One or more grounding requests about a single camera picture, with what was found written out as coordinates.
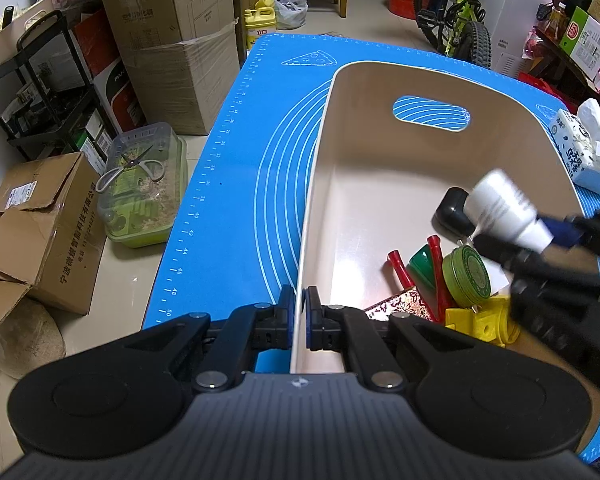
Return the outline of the yellow detergent jug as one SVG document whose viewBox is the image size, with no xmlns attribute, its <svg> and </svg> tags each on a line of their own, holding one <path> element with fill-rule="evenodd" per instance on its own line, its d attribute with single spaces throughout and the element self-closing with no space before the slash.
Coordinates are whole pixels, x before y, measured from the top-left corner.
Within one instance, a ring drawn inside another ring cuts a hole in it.
<svg viewBox="0 0 600 480">
<path fill-rule="evenodd" d="M 244 11 L 244 23 L 246 48 L 250 51 L 260 37 L 276 32 L 275 0 L 258 0 L 253 9 Z"/>
</svg>

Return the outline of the green clear lidded container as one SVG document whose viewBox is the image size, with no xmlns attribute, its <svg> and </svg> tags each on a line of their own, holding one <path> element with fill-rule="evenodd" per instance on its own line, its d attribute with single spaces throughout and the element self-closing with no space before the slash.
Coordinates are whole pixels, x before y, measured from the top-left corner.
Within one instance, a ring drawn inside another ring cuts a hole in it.
<svg viewBox="0 0 600 480">
<path fill-rule="evenodd" d="M 156 122 L 120 134 L 110 145 L 106 170 L 123 164 L 152 145 L 147 158 L 166 168 L 159 182 L 152 182 L 140 168 L 125 171 L 98 195 L 97 211 L 107 237 L 129 248 L 141 248 L 168 240 L 186 190 L 186 144 L 166 122 Z"/>
</svg>

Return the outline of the green white product box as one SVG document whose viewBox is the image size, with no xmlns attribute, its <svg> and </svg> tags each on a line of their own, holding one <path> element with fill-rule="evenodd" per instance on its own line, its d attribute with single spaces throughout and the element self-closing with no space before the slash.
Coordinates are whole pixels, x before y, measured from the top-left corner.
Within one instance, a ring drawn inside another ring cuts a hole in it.
<svg viewBox="0 0 600 480">
<path fill-rule="evenodd" d="M 600 23 L 580 6 L 574 10 L 559 47 L 589 80 L 600 72 Z"/>
</svg>

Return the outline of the red patterned box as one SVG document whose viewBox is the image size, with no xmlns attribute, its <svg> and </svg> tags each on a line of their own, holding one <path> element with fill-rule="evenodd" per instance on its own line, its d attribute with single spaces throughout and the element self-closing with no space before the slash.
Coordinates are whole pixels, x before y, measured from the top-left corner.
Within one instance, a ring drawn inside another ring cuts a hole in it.
<svg viewBox="0 0 600 480">
<path fill-rule="evenodd" d="M 365 313 L 371 320 L 380 322 L 388 322 L 390 316 L 395 313 L 417 315 L 427 321 L 432 321 L 426 302 L 415 286 L 366 308 Z"/>
</svg>

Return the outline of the green round tin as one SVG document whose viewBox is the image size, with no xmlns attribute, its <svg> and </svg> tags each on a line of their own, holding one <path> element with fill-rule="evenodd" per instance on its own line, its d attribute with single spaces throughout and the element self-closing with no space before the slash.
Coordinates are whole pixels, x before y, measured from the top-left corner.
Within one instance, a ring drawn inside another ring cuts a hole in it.
<svg viewBox="0 0 600 480">
<path fill-rule="evenodd" d="M 491 297 L 491 282 L 482 258 L 468 245 L 458 246 L 442 261 L 446 287 L 462 308 L 483 304 Z"/>
</svg>

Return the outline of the white pill bottle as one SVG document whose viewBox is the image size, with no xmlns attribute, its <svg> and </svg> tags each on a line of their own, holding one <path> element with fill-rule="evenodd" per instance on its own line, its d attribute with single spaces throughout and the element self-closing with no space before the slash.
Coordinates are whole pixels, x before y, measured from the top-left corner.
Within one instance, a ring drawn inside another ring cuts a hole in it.
<svg viewBox="0 0 600 480">
<path fill-rule="evenodd" d="M 470 191 L 464 213 L 479 233 L 544 252 L 554 236 L 535 206 L 500 168 L 491 170 Z"/>
</svg>

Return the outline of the red plastic tongs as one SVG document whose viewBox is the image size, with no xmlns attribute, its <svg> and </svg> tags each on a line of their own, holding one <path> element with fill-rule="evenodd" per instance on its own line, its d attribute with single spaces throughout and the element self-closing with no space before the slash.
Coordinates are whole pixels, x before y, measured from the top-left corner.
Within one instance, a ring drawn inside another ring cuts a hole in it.
<svg viewBox="0 0 600 480">
<path fill-rule="evenodd" d="M 430 237 L 427 238 L 427 245 L 430 252 L 432 272 L 434 272 L 434 284 L 436 285 L 436 289 L 434 291 L 436 292 L 436 302 L 434 303 L 433 308 L 426 307 L 426 310 L 432 322 L 443 325 L 445 323 L 445 311 L 449 308 L 455 308 L 456 303 L 448 289 L 448 286 L 445 284 L 443 276 L 443 256 L 440 247 L 440 237 L 437 235 L 430 235 Z M 408 275 L 407 268 L 402 261 L 400 252 L 397 250 L 389 252 L 387 255 L 387 260 L 403 289 L 414 289 L 416 287 L 416 283 Z"/>
</svg>

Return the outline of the green plastic cap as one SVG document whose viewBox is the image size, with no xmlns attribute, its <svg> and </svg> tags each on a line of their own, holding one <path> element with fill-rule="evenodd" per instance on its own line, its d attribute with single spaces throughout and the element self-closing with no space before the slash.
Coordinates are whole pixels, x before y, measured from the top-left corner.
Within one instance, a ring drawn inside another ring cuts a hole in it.
<svg viewBox="0 0 600 480">
<path fill-rule="evenodd" d="M 427 244 L 411 256 L 407 267 L 410 269 L 411 274 L 414 275 L 415 281 L 418 284 L 426 286 L 429 290 L 436 289 L 434 264 L 432 263 L 430 248 Z"/>
</svg>

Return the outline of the white plastic bag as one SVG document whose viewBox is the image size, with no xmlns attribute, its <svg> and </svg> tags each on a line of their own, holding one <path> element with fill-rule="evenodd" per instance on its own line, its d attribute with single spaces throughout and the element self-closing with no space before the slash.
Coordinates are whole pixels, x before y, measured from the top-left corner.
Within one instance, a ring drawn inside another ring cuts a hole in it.
<svg viewBox="0 0 600 480">
<path fill-rule="evenodd" d="M 274 9 L 278 29 L 297 29 L 306 22 L 308 0 L 274 0 Z"/>
</svg>

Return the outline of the open cardboard box on floor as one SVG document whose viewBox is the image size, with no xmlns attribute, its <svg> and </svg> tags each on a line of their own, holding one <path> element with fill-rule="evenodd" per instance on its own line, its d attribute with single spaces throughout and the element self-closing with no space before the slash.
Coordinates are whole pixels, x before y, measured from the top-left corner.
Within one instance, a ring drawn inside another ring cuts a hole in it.
<svg viewBox="0 0 600 480">
<path fill-rule="evenodd" d="M 97 180 L 79 152 L 7 171 L 0 187 L 0 325 L 24 298 L 90 312 L 106 240 Z"/>
</svg>

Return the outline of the beige plastic storage bin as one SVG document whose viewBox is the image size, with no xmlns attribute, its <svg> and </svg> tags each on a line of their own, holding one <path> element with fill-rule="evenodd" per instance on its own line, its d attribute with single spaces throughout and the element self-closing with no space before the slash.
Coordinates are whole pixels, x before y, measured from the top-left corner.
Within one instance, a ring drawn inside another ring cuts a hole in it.
<svg viewBox="0 0 600 480">
<path fill-rule="evenodd" d="M 451 186 L 503 170 L 547 214 L 583 209 L 524 84 L 498 91 L 435 70 L 355 62 L 336 71 L 318 133 L 299 263 L 300 287 L 364 308 L 398 286 L 387 254 L 436 232 Z"/>
</svg>

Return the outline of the white tissue box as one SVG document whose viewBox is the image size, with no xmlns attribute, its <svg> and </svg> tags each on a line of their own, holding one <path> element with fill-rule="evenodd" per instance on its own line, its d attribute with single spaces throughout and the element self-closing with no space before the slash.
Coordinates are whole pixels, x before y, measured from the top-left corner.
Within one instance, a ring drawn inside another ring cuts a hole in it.
<svg viewBox="0 0 600 480">
<path fill-rule="evenodd" d="M 550 135 L 572 182 L 600 194 L 600 104 L 596 99 L 583 102 L 576 114 L 558 110 Z"/>
</svg>

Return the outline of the white freezer cabinet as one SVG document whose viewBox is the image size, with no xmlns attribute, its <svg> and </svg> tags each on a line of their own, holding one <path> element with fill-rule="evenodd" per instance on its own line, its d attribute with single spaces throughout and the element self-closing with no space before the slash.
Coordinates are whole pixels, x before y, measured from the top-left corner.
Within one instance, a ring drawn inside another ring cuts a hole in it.
<svg viewBox="0 0 600 480">
<path fill-rule="evenodd" d="M 516 78 L 524 59 L 521 57 L 528 32 L 536 23 L 541 3 L 550 0 L 480 0 L 486 11 L 484 24 L 492 42 L 491 70 Z"/>
</svg>

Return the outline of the upper cardboard box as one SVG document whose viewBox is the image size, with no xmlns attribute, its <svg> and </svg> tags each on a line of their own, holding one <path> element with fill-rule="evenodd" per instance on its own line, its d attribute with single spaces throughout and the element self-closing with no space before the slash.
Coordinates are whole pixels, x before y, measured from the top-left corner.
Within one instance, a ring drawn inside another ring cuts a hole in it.
<svg viewBox="0 0 600 480">
<path fill-rule="evenodd" d="M 176 44 L 234 21 L 233 0 L 102 0 L 120 50 Z"/>
</svg>

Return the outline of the yellow plastic tool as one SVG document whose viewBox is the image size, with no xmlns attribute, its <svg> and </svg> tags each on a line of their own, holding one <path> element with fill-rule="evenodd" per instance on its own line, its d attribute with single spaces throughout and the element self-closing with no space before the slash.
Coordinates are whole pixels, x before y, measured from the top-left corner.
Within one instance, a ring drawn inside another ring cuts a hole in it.
<svg viewBox="0 0 600 480">
<path fill-rule="evenodd" d="M 501 348 L 520 335 L 520 327 L 510 318 L 509 296 L 493 296 L 481 306 L 448 309 L 445 327 Z"/>
</svg>

